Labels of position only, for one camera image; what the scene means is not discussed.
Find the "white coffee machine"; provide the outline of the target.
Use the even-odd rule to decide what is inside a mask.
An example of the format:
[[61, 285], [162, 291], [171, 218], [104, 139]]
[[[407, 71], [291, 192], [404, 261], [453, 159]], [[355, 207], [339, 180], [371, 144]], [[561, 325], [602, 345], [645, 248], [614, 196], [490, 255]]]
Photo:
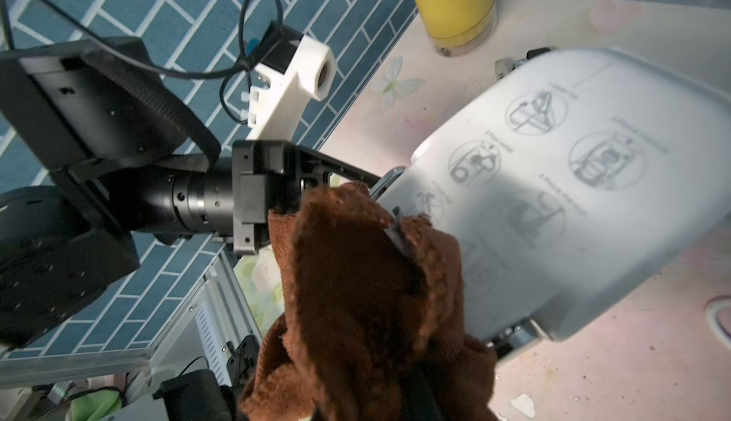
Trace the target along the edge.
[[730, 97], [623, 51], [552, 51], [374, 194], [459, 241], [466, 331], [514, 356], [575, 335], [729, 213]]

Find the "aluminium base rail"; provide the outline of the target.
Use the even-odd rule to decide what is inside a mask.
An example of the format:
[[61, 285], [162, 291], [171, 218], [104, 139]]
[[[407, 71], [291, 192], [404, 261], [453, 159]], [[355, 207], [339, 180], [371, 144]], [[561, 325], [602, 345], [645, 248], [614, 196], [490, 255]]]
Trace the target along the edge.
[[72, 419], [73, 393], [109, 392], [106, 420], [236, 420], [235, 389], [253, 373], [260, 333], [228, 255], [217, 255], [150, 346], [1, 363], [1, 417]]

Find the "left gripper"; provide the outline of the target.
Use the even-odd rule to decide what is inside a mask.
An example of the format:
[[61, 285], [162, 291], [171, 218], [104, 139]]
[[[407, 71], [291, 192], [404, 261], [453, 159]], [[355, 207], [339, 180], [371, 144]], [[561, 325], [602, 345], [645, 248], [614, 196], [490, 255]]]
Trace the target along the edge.
[[238, 140], [232, 147], [233, 237], [236, 255], [270, 244], [268, 214], [293, 214], [302, 195], [329, 186], [333, 175], [372, 187], [380, 179], [355, 166], [289, 141]]

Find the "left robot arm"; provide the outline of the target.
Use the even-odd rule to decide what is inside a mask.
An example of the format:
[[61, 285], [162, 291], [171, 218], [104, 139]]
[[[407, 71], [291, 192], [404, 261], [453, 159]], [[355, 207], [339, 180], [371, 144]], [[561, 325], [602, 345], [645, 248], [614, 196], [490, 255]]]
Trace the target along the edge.
[[26, 347], [136, 271], [133, 234], [196, 234], [236, 255], [270, 243], [268, 216], [298, 210], [333, 175], [373, 175], [285, 140], [229, 156], [156, 74], [87, 40], [1, 55], [1, 112], [51, 185], [1, 196], [1, 343]]

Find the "brown cloth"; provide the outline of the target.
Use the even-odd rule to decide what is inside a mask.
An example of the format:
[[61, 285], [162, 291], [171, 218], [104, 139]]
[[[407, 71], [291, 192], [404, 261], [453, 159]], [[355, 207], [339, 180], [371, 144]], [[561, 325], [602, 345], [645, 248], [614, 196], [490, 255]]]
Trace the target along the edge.
[[497, 354], [464, 327], [461, 249], [352, 182], [273, 210], [284, 313], [240, 395], [251, 420], [491, 420]]

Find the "yellow pen cup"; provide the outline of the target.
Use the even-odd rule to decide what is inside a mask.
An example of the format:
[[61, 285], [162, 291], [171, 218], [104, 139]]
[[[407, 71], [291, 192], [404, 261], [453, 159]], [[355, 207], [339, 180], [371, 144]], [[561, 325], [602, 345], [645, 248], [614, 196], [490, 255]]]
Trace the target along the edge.
[[481, 46], [497, 25], [497, 0], [415, 0], [434, 49], [444, 57]]

